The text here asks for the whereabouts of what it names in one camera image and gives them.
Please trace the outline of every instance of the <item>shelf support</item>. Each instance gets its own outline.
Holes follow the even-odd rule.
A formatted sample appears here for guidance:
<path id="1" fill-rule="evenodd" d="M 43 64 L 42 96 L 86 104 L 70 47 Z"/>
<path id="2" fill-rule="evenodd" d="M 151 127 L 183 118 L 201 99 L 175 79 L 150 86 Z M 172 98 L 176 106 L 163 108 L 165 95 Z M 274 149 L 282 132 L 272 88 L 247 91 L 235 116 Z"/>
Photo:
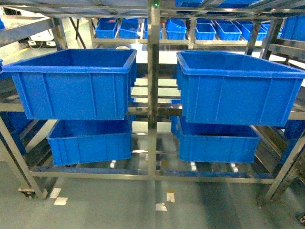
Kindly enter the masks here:
<path id="1" fill-rule="evenodd" d="M 245 55 L 252 56 L 253 49 L 255 47 L 255 43 L 256 43 L 256 39 L 257 39 L 257 35 L 258 35 L 260 29 L 261 29 L 261 23 L 260 22 L 254 23 L 251 34 L 250 34 L 250 39 L 247 43 L 246 51 L 244 52 Z"/>
<path id="2" fill-rule="evenodd" d="M 272 51 L 269 50 L 270 44 L 275 43 L 277 39 L 277 35 L 281 29 L 282 23 L 283 23 L 283 19 L 271 21 L 267 36 L 263 41 L 260 58 L 265 60 L 268 60 L 270 58 L 272 53 Z"/>
<path id="3" fill-rule="evenodd" d="M 156 175 L 160 2 L 148 1 L 148 175 Z"/>

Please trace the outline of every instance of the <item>blue plastic crate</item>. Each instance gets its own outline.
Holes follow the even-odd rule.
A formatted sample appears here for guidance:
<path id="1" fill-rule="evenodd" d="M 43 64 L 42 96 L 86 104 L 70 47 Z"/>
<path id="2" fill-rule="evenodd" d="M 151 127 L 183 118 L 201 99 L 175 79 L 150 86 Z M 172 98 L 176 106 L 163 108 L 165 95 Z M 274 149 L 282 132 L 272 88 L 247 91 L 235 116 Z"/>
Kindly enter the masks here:
<path id="1" fill-rule="evenodd" d="M 47 137 L 55 166 L 128 159 L 130 120 L 60 120 Z"/>
<path id="2" fill-rule="evenodd" d="M 182 161 L 253 163 L 259 135 L 249 126 L 187 123 L 178 117 Z"/>
<path id="3" fill-rule="evenodd" d="M 162 39 L 162 25 L 160 25 L 160 39 Z M 147 24 L 144 25 L 144 38 L 148 39 L 148 26 Z"/>
<path id="4" fill-rule="evenodd" d="M 180 103 L 180 99 L 172 99 L 171 100 L 171 103 L 172 104 L 179 104 Z M 176 127 L 176 124 L 177 124 L 177 121 L 178 121 L 178 117 L 177 116 L 171 116 L 170 117 L 170 120 L 172 122 L 172 125 L 171 125 L 171 132 L 176 135 L 177 134 L 177 127 Z"/>
<path id="5" fill-rule="evenodd" d="M 231 22 L 231 21 L 225 21 L 225 20 L 217 20 L 217 21 L 215 21 L 215 24 L 233 24 L 233 22 Z"/>
<path id="6" fill-rule="evenodd" d="M 0 30 L 5 29 L 4 23 L 1 21 L 1 17 L 0 17 Z"/>
<path id="7" fill-rule="evenodd" d="M 239 28 L 239 30 L 242 29 L 244 24 L 253 25 L 253 23 L 251 21 L 233 21 L 233 24 L 236 25 L 237 28 Z"/>
<path id="8" fill-rule="evenodd" d="M 167 39 L 185 40 L 186 26 L 182 20 L 169 19 L 166 23 Z"/>
<path id="9" fill-rule="evenodd" d="M 100 18 L 97 22 L 97 25 L 100 23 L 105 23 L 105 22 L 118 22 L 117 18 Z"/>
<path id="10" fill-rule="evenodd" d="M 216 31 L 211 24 L 197 24 L 196 39 L 197 40 L 214 40 Z"/>
<path id="11" fill-rule="evenodd" d="M 301 137 L 305 130 L 304 120 L 288 120 L 285 127 L 284 136 L 288 139 L 288 145 L 286 150 L 283 152 L 279 164 L 284 164 L 293 148 L 295 147 L 297 141 Z"/>
<path id="12" fill-rule="evenodd" d="M 251 35 L 252 29 L 253 29 L 253 25 L 249 25 L 249 24 L 243 24 L 242 27 L 241 27 L 243 37 L 247 41 L 250 40 L 250 35 Z M 267 35 L 267 31 L 261 26 L 256 40 L 257 41 L 262 41 L 266 35 Z"/>
<path id="13" fill-rule="evenodd" d="M 238 41 L 242 32 L 234 24 L 216 24 L 216 31 L 221 40 Z"/>
<path id="14" fill-rule="evenodd" d="M 95 29 L 97 38 L 115 38 L 116 31 L 116 22 L 100 22 Z"/>
<path id="15" fill-rule="evenodd" d="M 136 50 L 70 49 L 3 66 L 28 119 L 122 120 Z"/>
<path id="16" fill-rule="evenodd" d="M 258 2 L 260 0 L 226 0 L 222 4 L 220 4 L 219 8 L 233 8 L 233 9 L 240 9 L 246 8 L 247 6 Z"/>
<path id="17" fill-rule="evenodd" d="M 176 0 L 176 7 L 198 7 L 203 0 Z"/>
<path id="18" fill-rule="evenodd" d="M 139 24 L 138 19 L 123 19 L 121 27 L 119 28 L 120 38 L 137 39 Z"/>
<path id="19" fill-rule="evenodd" d="M 197 19 L 197 24 L 212 24 L 213 25 L 214 22 L 212 20 L 198 18 Z"/>
<path id="20" fill-rule="evenodd" d="M 270 24 L 269 23 L 264 23 L 264 24 L 262 24 L 262 27 L 268 32 Z M 282 33 L 283 33 L 283 28 L 281 27 L 280 31 L 278 32 L 277 37 L 281 37 Z"/>
<path id="21" fill-rule="evenodd" d="M 287 18 L 283 28 L 282 38 L 305 41 L 304 24 L 305 15 Z"/>
<path id="22" fill-rule="evenodd" d="M 189 123 L 284 126 L 305 78 L 302 70 L 248 55 L 182 51 L 177 57 Z"/>

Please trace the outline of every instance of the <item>white tape marking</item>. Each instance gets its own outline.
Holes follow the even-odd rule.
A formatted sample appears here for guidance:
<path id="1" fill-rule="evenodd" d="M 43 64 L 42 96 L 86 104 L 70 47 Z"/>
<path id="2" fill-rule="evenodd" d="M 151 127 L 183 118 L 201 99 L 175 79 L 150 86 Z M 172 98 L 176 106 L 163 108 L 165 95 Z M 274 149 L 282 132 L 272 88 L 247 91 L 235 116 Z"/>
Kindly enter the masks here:
<path id="1" fill-rule="evenodd" d="M 56 199 L 60 192 L 61 192 L 61 188 L 58 188 L 58 187 L 53 188 L 53 190 L 50 194 L 50 198 Z"/>
<path id="2" fill-rule="evenodd" d="M 156 204 L 156 211 L 167 211 L 166 204 L 157 203 Z"/>
<path id="3" fill-rule="evenodd" d="M 175 193 L 174 192 L 167 192 L 166 201 L 174 203 L 175 202 Z"/>
<path id="4" fill-rule="evenodd" d="M 67 201 L 68 201 L 68 198 L 66 198 L 66 197 L 58 197 L 57 199 L 56 199 L 56 201 L 54 202 L 54 205 L 66 205 L 66 203 L 67 203 Z"/>

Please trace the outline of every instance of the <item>floor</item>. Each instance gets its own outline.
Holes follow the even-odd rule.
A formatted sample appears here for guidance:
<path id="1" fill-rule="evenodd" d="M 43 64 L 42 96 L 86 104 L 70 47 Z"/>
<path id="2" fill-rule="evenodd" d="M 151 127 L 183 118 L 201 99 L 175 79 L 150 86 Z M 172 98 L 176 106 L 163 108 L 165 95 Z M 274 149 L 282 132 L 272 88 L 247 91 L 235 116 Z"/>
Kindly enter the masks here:
<path id="1" fill-rule="evenodd" d="M 80 47 L 70 22 L 65 20 L 64 27 L 69 47 Z M 86 20 L 81 21 L 80 32 L 91 48 Z M 132 47 L 139 50 L 137 61 L 146 62 L 145 48 Z M 167 47 L 163 50 L 167 52 L 166 55 L 163 52 L 160 62 L 175 63 L 176 52 Z M 15 43 L 1 48 L 0 56 L 4 64 L 8 64 L 55 51 L 52 48 L 23 49 Z M 147 94 L 147 90 L 132 93 Z M 158 127 L 159 133 L 170 132 L 169 125 Z M 146 130 L 146 126 L 137 125 L 134 131 Z M 61 188 L 59 197 L 68 198 L 68 202 L 58 206 L 54 205 L 55 199 L 29 199 L 19 193 L 19 184 L 6 162 L 0 162 L 0 175 L 0 225 L 3 229 L 303 228 L 295 219 L 295 215 L 305 211 L 304 186 L 297 181 L 278 202 L 259 208 L 255 197 L 265 187 L 263 185 L 59 178 L 55 187 Z M 169 189 L 175 191 L 175 203 L 166 202 Z M 156 203 L 165 203 L 167 211 L 155 211 Z"/>

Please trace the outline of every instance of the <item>metal shelving unit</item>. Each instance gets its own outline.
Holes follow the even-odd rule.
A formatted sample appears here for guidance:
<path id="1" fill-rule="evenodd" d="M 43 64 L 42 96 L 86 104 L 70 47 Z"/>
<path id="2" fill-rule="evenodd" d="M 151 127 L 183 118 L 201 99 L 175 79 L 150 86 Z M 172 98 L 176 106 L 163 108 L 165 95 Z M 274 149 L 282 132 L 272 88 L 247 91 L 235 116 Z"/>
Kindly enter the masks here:
<path id="1" fill-rule="evenodd" d="M 49 157 L 50 150 L 35 150 L 35 148 L 43 141 L 50 128 L 54 125 L 54 120 L 49 120 L 43 125 L 39 134 L 35 135 L 30 141 L 31 144 L 26 146 L 29 156 L 23 157 L 5 123 L 0 119 L 0 132 L 8 149 L 4 153 L 14 160 L 15 166 L 19 169 L 25 180 L 24 183 L 28 184 L 24 188 L 29 193 L 32 193 L 32 196 L 37 195 L 40 198 L 45 198 L 47 196 L 43 183 L 45 177 L 260 183 L 269 184 L 270 188 L 267 192 L 261 193 L 258 199 L 259 204 L 277 199 L 292 180 L 304 170 L 302 160 L 304 158 L 305 134 L 299 139 L 286 163 L 279 167 L 278 159 L 283 153 L 285 142 L 278 138 L 276 132 L 271 131 L 271 127 L 256 127 L 263 136 L 263 141 L 257 149 L 255 163 L 240 164 L 239 172 L 234 173 L 226 163 L 196 163 L 196 171 L 191 170 L 189 163 L 180 161 L 176 156 L 177 139 L 173 135 L 157 133 L 158 122 L 169 122 L 169 116 L 181 116 L 183 109 L 181 104 L 158 103 L 158 98 L 173 98 L 172 96 L 158 96 L 159 88 L 173 88 L 172 86 L 159 86 L 159 79 L 170 78 L 176 71 L 175 64 L 159 64 L 159 46 L 164 42 L 164 39 L 159 39 L 161 19 L 171 17 L 189 18 L 191 20 L 190 33 L 192 34 L 194 34 L 197 18 L 253 21 L 254 29 L 251 39 L 246 45 L 245 54 L 248 55 L 252 54 L 256 45 L 255 41 L 261 22 L 272 21 L 268 35 L 263 43 L 262 57 L 267 59 L 272 52 L 276 52 L 292 59 L 297 58 L 301 60 L 304 55 L 304 52 L 300 51 L 299 48 L 293 47 L 295 43 L 292 44 L 290 41 L 291 45 L 289 48 L 289 41 L 282 41 L 282 39 L 277 39 L 276 37 L 283 18 L 305 13 L 305 10 L 293 9 L 293 7 L 304 6 L 305 1 L 263 0 L 258 4 L 251 5 L 247 9 L 217 8 L 222 2 L 223 0 L 206 0 L 199 8 L 175 8 L 173 7 L 173 1 L 159 2 L 158 0 L 149 0 L 147 6 L 105 6 L 94 3 L 89 6 L 73 4 L 26 4 L 26 10 L 54 17 L 54 19 L 47 20 L 53 20 L 53 25 L 56 25 L 53 33 L 55 34 L 54 37 L 58 50 L 67 48 L 67 45 L 60 20 L 55 19 L 56 17 L 72 17 L 77 15 L 88 17 L 89 20 L 92 17 L 148 17 L 148 23 L 151 28 L 148 31 L 149 36 L 147 40 L 125 40 L 128 43 L 143 42 L 148 45 L 148 64 L 138 64 L 138 73 L 146 75 L 148 80 L 148 102 L 130 103 L 129 106 L 129 113 L 137 116 L 136 121 L 148 121 L 148 132 L 132 136 L 132 158 L 130 160 L 118 161 L 114 169 L 110 168 L 110 162 L 73 165 L 71 167 L 53 167 L 52 159 Z M 25 9 L 22 6 L 24 3 L 10 3 L 9 0 L 6 2 L 2 1 L 0 5 Z M 119 39 L 102 41 L 96 39 L 93 34 L 92 24 L 89 24 L 94 43 L 123 42 Z M 188 42 L 186 45 L 189 48 L 196 48 L 196 45 L 199 44 L 194 39 L 185 42 Z M 208 41 L 202 41 L 200 45 L 208 45 Z M 18 101 L 18 95 L 10 94 L 9 97 L 4 96 L 0 101 L 0 111 L 22 112 L 23 108 Z M 296 104 L 289 119 L 305 120 L 305 106 Z"/>

